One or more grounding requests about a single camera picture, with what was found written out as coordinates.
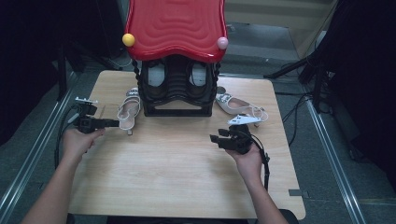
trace metal rail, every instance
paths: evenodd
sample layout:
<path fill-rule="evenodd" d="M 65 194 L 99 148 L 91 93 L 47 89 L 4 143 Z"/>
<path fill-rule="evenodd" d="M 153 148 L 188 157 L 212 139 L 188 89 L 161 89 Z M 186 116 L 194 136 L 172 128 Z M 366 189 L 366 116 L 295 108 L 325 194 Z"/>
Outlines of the metal rail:
<path fill-rule="evenodd" d="M 7 224 L 18 199 L 21 197 L 26 184 L 28 183 L 32 173 L 37 165 L 45 146 L 47 145 L 50 136 L 60 118 L 64 112 L 64 108 L 70 99 L 74 86 L 78 82 L 79 77 L 74 72 L 71 73 L 69 78 L 69 90 L 64 95 L 64 98 L 57 102 L 53 108 L 49 118 L 44 124 L 39 136 L 35 140 L 32 149 L 29 151 L 21 169 L 16 175 L 14 181 L 8 186 L 5 194 L 3 195 L 0 203 L 0 223 Z"/>
<path fill-rule="evenodd" d="M 332 173 L 334 174 L 335 180 L 337 181 L 350 218 L 354 224 L 366 223 L 359 202 L 355 196 L 355 192 L 349 183 L 347 174 L 344 172 L 341 162 L 338 160 L 337 153 L 334 149 L 334 146 L 332 145 L 332 140 L 327 133 L 321 115 L 317 113 L 310 100 L 306 103 L 312 120 L 314 121 L 315 127 L 317 128 L 320 141 L 325 149 L 327 159 L 329 160 L 330 166 L 332 167 Z"/>

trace dark background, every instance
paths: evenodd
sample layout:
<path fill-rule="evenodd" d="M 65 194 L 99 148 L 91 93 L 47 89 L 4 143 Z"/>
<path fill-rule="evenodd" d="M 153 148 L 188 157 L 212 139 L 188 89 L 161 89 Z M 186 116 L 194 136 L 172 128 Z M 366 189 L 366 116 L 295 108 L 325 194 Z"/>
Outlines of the dark background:
<path fill-rule="evenodd" d="M 59 78 L 58 50 L 84 67 L 79 43 L 96 56 L 114 58 L 122 51 L 123 27 L 117 1 L 0 2 L 0 145 Z"/>
<path fill-rule="evenodd" d="M 340 1 L 333 21 L 321 55 L 335 73 L 329 86 L 348 113 L 338 117 L 352 119 L 348 125 L 359 133 L 350 144 L 383 169 L 396 189 L 396 3 Z"/>

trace human hand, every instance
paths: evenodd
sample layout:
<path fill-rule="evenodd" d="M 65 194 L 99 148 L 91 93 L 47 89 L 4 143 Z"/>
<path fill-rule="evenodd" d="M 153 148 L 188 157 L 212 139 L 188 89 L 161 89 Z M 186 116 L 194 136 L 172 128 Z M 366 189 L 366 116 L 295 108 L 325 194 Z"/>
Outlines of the human hand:
<path fill-rule="evenodd" d="M 225 150 L 236 162 L 239 174 L 246 184 L 262 182 L 262 157 L 259 148 L 252 144 L 246 154 L 234 150 Z"/>
<path fill-rule="evenodd" d="M 81 133 L 77 129 L 69 129 L 64 133 L 63 161 L 79 163 L 87 150 L 94 145 L 94 140 L 103 135 L 105 129 L 96 130 L 93 133 Z"/>

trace pink ball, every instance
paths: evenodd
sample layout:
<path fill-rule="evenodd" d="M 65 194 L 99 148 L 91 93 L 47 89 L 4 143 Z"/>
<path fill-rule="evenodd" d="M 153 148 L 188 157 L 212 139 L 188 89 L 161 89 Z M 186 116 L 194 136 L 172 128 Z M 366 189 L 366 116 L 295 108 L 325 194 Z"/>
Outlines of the pink ball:
<path fill-rule="evenodd" d="M 218 46 L 219 46 L 219 49 L 227 49 L 228 39 L 226 37 L 224 37 L 224 36 L 220 37 L 218 39 Z"/>

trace shoe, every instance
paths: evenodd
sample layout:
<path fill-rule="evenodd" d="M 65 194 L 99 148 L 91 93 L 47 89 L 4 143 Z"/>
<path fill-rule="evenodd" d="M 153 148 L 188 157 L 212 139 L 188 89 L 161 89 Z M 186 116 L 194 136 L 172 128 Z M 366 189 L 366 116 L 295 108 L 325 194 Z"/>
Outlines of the shoe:
<path fill-rule="evenodd" d="M 128 135 L 132 135 L 132 128 L 134 127 L 134 117 L 140 111 L 140 96 L 137 88 L 132 88 L 126 92 L 124 103 L 119 107 L 118 119 L 120 121 L 120 128 L 128 131 Z"/>
<path fill-rule="evenodd" d="M 190 98 L 198 99 L 205 96 L 207 89 L 212 84 L 210 74 L 205 63 L 189 61 L 186 68 L 186 93 Z"/>
<path fill-rule="evenodd" d="M 166 70 L 162 60 L 142 62 L 139 81 L 143 83 L 143 99 L 161 100 L 166 97 L 168 89 Z"/>
<path fill-rule="evenodd" d="M 217 88 L 216 102 L 228 114 L 245 114 L 249 117 L 255 118 L 247 119 L 247 123 L 257 123 L 268 120 L 268 114 L 265 112 L 264 108 L 258 107 L 241 99 L 233 97 L 231 94 L 227 93 L 223 87 Z"/>

